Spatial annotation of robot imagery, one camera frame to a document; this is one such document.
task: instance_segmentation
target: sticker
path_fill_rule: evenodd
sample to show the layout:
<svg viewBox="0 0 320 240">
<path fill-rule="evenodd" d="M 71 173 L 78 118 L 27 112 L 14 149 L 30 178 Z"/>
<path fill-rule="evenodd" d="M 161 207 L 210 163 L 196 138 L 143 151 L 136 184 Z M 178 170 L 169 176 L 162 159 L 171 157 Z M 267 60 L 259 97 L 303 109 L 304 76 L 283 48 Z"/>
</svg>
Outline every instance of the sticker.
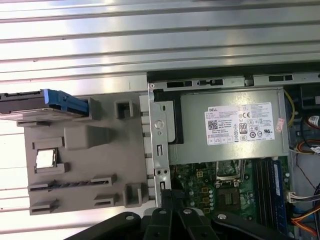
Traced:
<svg viewBox="0 0 320 240">
<path fill-rule="evenodd" d="M 276 127 L 275 127 L 275 131 L 277 133 L 281 133 L 282 132 L 282 129 L 284 128 L 284 123 L 285 123 L 284 119 L 282 119 L 282 118 L 278 119 L 278 122 L 276 123 Z"/>
<path fill-rule="evenodd" d="M 275 177 L 275 192 L 280 196 L 280 184 L 279 184 L 279 172 L 277 164 L 273 165 L 274 168 L 274 177 Z"/>
<path fill-rule="evenodd" d="M 320 154 L 320 146 L 310 147 L 310 149 L 311 149 L 312 151 L 314 151 L 316 154 Z"/>
<path fill-rule="evenodd" d="M 311 116 L 311 117 L 309 117 L 308 122 L 313 124 L 313 125 L 318 126 L 319 116 Z"/>
<path fill-rule="evenodd" d="M 208 145 L 275 139 L 270 102 L 210 106 L 204 117 Z"/>
</svg>

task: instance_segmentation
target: power supply label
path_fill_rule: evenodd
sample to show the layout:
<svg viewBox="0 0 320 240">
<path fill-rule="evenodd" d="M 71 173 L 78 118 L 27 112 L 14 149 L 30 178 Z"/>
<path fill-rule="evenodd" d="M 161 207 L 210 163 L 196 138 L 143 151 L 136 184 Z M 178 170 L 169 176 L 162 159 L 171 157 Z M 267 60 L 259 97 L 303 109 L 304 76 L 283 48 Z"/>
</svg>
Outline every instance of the power supply label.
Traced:
<svg viewBox="0 0 320 240">
<path fill-rule="evenodd" d="M 210 106 L 204 117 L 208 145 L 275 139 L 271 102 Z"/>
</svg>

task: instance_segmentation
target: motherboard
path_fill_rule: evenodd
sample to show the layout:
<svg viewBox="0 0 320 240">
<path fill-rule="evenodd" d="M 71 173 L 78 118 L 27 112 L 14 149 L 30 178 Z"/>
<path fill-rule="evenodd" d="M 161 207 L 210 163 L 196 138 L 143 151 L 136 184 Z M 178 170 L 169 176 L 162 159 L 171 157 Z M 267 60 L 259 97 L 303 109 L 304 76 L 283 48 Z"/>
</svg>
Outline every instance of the motherboard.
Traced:
<svg viewBox="0 0 320 240">
<path fill-rule="evenodd" d="M 185 207 L 198 208 L 208 218 L 214 211 L 231 212 L 286 233 L 283 192 L 290 188 L 286 157 L 179 164 L 171 165 L 170 171 L 171 187 L 185 192 Z M 267 205 L 262 196 L 268 197 Z M 284 220 L 266 214 L 274 211 Z"/>
</svg>

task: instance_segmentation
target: yellow wire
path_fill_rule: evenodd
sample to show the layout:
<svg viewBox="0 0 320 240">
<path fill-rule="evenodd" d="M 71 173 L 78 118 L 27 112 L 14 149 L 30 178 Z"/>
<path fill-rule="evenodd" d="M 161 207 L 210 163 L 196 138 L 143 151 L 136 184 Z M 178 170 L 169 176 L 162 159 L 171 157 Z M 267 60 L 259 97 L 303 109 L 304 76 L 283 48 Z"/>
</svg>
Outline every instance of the yellow wire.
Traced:
<svg viewBox="0 0 320 240">
<path fill-rule="evenodd" d="M 295 146 L 295 151 L 298 153 L 298 154 L 309 154 L 309 155 L 314 155 L 313 152 L 303 152 L 303 151 L 299 151 L 298 150 L 298 145 L 299 143 Z"/>
<path fill-rule="evenodd" d="M 295 218 L 291 218 L 293 221 L 300 221 L 300 220 L 302 220 L 302 219 L 304 219 L 304 218 L 306 218 L 306 217 L 308 217 L 308 216 L 310 216 L 311 214 L 314 214 L 315 212 L 317 212 L 317 211 L 319 211 L 320 210 L 320 207 L 318 207 L 316 210 L 313 210 L 313 211 L 311 211 L 311 212 L 309 212 L 309 213 L 307 213 L 307 214 L 305 214 L 305 215 L 303 215 L 303 216 L 300 216 L 300 217 L 295 217 Z"/>
<path fill-rule="evenodd" d="M 290 127 L 294 123 L 294 120 L 295 120 L 296 108 L 295 108 L 294 101 L 292 100 L 292 98 L 289 95 L 289 93 L 286 90 L 283 90 L 283 91 L 284 91 L 284 94 L 285 94 L 286 98 L 289 100 L 289 103 L 291 104 L 291 108 L 292 108 L 291 118 L 290 118 L 290 120 L 288 121 L 288 124 L 287 124 L 287 126 Z"/>
</svg>

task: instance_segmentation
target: white connector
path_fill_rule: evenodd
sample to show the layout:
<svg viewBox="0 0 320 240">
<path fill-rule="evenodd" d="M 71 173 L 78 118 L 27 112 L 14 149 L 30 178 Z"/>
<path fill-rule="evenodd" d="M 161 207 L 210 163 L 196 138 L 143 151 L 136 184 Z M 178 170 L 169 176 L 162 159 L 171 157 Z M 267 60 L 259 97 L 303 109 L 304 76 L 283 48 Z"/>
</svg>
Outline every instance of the white connector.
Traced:
<svg viewBox="0 0 320 240">
<path fill-rule="evenodd" d="M 296 195 L 294 191 L 287 191 L 285 194 L 285 200 L 290 204 L 294 204 L 297 202 L 296 200 L 292 199 L 292 194 Z"/>
</svg>

